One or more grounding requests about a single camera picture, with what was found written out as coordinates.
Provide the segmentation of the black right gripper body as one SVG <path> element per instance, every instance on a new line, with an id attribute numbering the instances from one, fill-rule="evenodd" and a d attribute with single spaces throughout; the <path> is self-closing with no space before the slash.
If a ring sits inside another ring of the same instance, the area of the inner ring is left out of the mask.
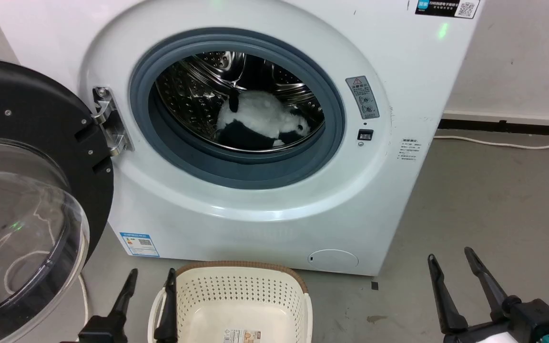
<path id="1" fill-rule="evenodd" d="M 513 343 L 549 343 L 549 305 L 540 298 L 522 302 L 506 297 L 502 303 L 504 317 L 445 333 L 445 343 L 479 343 L 497 334 L 509 334 Z"/>

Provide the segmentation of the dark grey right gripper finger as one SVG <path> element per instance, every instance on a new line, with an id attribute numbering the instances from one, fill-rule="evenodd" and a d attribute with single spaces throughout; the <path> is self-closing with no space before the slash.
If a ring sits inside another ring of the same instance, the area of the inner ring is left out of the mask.
<path id="1" fill-rule="evenodd" d="M 510 315 L 511 307 L 521 302 L 520 297 L 507 295 L 488 268 L 482 263 L 473 248 L 465 247 L 464 254 L 473 275 L 479 279 L 482 290 L 485 293 L 486 300 L 490 306 L 492 321 L 505 321 Z"/>
<path id="2" fill-rule="evenodd" d="M 466 332 L 469 328 L 467 320 L 459 314 L 455 302 L 445 285 L 444 272 L 434 254 L 427 257 L 427 264 L 441 332 L 445 335 Z"/>

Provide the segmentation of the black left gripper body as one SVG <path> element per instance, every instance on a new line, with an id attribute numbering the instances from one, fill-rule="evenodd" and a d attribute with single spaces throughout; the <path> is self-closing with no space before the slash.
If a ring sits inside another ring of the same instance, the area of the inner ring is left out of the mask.
<path id="1" fill-rule="evenodd" d="M 128 343 L 125 314 L 94 315 L 78 333 L 79 343 Z"/>

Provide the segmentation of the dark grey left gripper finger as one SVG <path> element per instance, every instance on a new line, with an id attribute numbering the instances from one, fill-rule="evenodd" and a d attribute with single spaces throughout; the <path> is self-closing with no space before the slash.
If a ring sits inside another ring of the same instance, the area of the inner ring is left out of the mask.
<path id="1" fill-rule="evenodd" d="M 154 338 L 157 342 L 177 342 L 177 294 L 175 268 L 170 268 L 163 289 L 165 291 L 165 298 L 162 304 L 162 316 L 159 326 L 154 330 Z"/>
<path id="2" fill-rule="evenodd" d="M 109 312 L 109 317 L 124 317 L 126 318 L 128 312 L 128 306 L 130 299 L 133 297 L 136 287 L 137 278 L 139 276 L 139 269 L 134 268 L 129 272 L 118 297 L 116 298 L 114 305 Z"/>

